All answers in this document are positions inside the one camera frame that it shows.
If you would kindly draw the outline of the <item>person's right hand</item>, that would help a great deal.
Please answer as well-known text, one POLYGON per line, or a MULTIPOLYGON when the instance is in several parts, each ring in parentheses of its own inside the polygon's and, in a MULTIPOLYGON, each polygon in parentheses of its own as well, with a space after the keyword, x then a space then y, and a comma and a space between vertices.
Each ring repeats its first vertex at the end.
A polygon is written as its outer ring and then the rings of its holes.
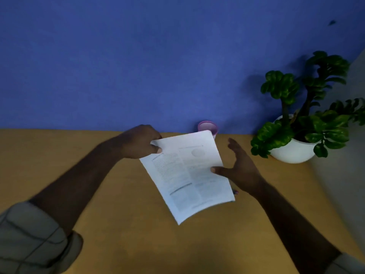
POLYGON ((241 190, 255 197, 262 185, 265 184, 265 180, 238 142, 229 138, 228 148, 234 152, 236 160, 231 168, 232 177, 226 178, 231 180, 241 190))

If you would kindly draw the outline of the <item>person's left hand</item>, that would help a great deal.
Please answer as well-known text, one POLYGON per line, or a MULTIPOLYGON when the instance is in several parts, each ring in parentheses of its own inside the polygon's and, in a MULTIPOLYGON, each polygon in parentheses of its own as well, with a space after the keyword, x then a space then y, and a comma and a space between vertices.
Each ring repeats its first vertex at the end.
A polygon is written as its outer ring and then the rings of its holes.
POLYGON ((121 151, 121 158, 140 159, 151 155, 152 141, 162 139, 151 125, 141 124, 116 136, 115 142, 121 151))

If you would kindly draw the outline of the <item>white printed paper sheet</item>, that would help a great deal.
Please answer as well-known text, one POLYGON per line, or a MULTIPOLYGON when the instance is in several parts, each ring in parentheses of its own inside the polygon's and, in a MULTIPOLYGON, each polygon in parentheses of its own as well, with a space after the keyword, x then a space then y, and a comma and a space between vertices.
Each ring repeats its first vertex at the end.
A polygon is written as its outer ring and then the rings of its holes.
POLYGON ((235 201, 229 180, 211 172, 211 167, 223 166, 211 131, 162 138, 151 144, 162 152, 140 158, 140 162, 178 225, 204 209, 235 201))

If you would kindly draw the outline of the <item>person's right forearm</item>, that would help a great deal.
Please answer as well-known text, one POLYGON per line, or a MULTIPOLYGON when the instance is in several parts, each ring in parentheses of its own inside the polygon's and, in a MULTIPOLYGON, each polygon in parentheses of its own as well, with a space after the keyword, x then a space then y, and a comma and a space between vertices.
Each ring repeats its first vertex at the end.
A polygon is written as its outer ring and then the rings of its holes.
POLYGON ((324 274, 341 252, 271 184, 260 179, 251 195, 267 214, 300 274, 324 274))

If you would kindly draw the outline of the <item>person's left forearm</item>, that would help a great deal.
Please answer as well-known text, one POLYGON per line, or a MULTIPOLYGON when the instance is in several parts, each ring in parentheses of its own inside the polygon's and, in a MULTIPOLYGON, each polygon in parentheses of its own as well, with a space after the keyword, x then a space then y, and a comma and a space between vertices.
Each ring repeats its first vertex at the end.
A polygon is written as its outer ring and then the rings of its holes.
POLYGON ((100 143, 29 202, 55 220, 69 236, 106 176, 122 159, 123 145, 118 137, 100 143))

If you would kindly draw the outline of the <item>pink plastic cup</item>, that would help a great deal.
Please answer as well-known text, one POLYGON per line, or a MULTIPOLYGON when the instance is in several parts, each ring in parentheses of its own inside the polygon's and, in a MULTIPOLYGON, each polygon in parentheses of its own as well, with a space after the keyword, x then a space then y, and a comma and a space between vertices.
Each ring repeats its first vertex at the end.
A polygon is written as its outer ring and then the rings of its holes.
POLYGON ((212 133, 212 137, 215 139, 216 135, 218 134, 219 128, 214 122, 205 120, 198 124, 197 130, 198 132, 208 130, 212 133))

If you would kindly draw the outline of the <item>white round plant pot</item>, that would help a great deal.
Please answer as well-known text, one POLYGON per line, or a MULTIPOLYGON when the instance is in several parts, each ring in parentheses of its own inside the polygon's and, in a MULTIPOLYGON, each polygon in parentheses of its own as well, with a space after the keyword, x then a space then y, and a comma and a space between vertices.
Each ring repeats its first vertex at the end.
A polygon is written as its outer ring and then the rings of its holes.
POLYGON ((287 145, 274 148, 270 150, 270 153, 272 157, 279 161, 289 164, 299 164, 309 161, 315 156, 314 147, 318 143, 320 142, 304 143, 292 138, 287 145))

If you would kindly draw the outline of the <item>green leafy plant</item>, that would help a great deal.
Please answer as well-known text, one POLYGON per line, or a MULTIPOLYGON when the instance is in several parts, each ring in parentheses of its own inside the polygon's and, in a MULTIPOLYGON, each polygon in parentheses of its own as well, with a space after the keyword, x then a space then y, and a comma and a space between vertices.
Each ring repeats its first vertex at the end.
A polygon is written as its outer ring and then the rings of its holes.
POLYGON ((309 157, 326 158, 328 150, 344 148, 349 141, 349 122, 365 126, 365 98, 335 101, 328 109, 319 107, 333 83, 346 85, 350 62, 340 55, 315 51, 305 67, 316 73, 295 77, 271 70, 265 74, 262 94, 281 102, 281 118, 267 122, 251 140, 251 154, 268 158, 274 151, 298 142, 309 146, 309 157))

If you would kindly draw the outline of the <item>grey checked left sleeve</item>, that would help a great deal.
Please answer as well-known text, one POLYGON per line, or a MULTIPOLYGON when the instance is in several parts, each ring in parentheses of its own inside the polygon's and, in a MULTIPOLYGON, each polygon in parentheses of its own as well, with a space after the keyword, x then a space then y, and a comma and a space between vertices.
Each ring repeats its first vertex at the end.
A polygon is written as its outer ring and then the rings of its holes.
POLYGON ((78 258, 83 238, 66 235, 48 214, 29 202, 0 214, 0 274, 62 274, 78 258))

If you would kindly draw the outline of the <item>grey checked sleeve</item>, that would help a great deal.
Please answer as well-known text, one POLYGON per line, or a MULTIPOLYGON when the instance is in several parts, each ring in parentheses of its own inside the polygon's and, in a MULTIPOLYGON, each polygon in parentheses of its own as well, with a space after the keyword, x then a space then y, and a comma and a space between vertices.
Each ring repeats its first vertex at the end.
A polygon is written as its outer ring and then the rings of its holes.
POLYGON ((342 253, 330 263, 324 274, 365 274, 365 263, 342 253))
POLYGON ((66 235, 48 214, 29 202, 0 214, 0 274, 62 274, 78 258, 83 238, 66 235))

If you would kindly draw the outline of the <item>grey checked right sleeve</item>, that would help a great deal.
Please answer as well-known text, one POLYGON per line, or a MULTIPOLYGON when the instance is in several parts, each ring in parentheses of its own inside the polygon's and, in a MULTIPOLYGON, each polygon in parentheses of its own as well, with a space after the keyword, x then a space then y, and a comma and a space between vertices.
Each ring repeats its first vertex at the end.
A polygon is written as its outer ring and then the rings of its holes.
POLYGON ((365 263, 342 253, 330 263, 324 274, 365 274, 365 263))

